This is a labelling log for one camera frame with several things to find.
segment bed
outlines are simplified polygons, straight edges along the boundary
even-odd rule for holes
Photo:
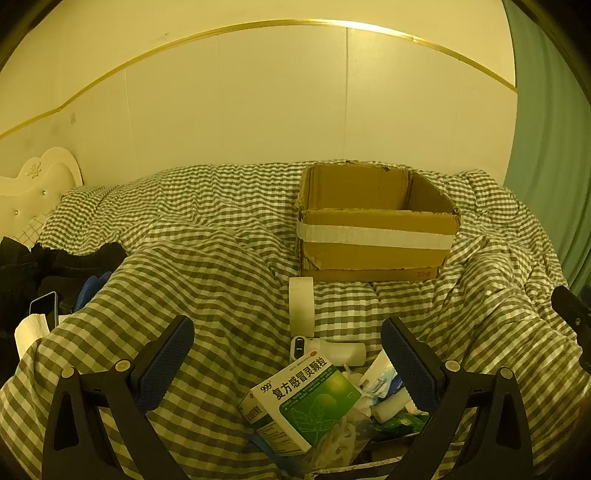
[[[0,390],[0,436],[40,479],[45,423],[61,370],[108,369],[133,358],[177,314],[193,349],[161,406],[156,432],[194,479],[274,479],[238,411],[250,387],[289,363],[288,279],[297,275],[296,199],[304,163],[176,168],[116,187],[72,188],[40,242],[85,254],[119,242],[129,257],[81,311],[36,341]],[[422,172],[457,204],[462,227],[438,278],[421,283],[318,283],[317,335],[361,341],[368,362],[396,315],[442,359],[468,371],[511,367],[528,414],[536,465],[551,459],[590,385],[574,332],[552,310],[566,284],[531,212],[482,171]],[[102,412],[125,473],[139,478]],[[468,412],[440,473],[449,471]]]

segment white tape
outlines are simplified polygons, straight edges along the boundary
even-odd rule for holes
[[[291,336],[314,336],[314,279],[290,278]]]
[[[309,225],[298,222],[297,236],[304,242],[317,244],[368,245],[372,247],[425,248],[449,250],[455,235],[408,232],[384,228],[346,225]]]

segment phone screen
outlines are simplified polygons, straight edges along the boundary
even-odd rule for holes
[[[31,302],[29,315],[33,313],[44,313],[47,319],[47,326],[51,332],[58,324],[57,293],[52,291]]]

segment white wall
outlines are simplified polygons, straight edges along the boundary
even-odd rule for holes
[[[500,0],[443,3],[261,0],[244,9],[226,1],[213,10],[211,2],[139,8],[131,0],[65,0],[0,72],[0,134],[156,46],[266,18],[380,24],[438,41],[514,82]],[[484,168],[502,181],[516,107],[517,94],[495,79],[410,41],[339,27],[260,28],[128,66],[62,111],[4,136],[0,174],[14,175],[29,156],[62,145],[92,184],[193,163],[330,158],[448,173]]]

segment crumpled blanket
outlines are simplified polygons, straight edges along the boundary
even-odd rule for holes
[[[296,210],[304,164],[177,168],[119,187],[74,189],[41,242],[75,254],[119,242],[129,257],[81,311],[34,343],[0,390],[0,436],[40,478],[52,393],[68,364],[80,372],[133,358],[177,314],[196,339],[161,406],[156,432],[192,479],[274,479],[238,404],[289,363],[288,279],[297,275]],[[514,370],[534,459],[551,460],[589,389],[575,335],[550,306],[565,284],[536,218],[487,174],[424,173],[457,204],[462,227],[446,266],[422,283],[318,283],[316,335],[380,350],[384,318],[397,315],[441,359],[469,371]],[[138,478],[108,411],[124,471]],[[442,464],[462,445],[465,418]]]

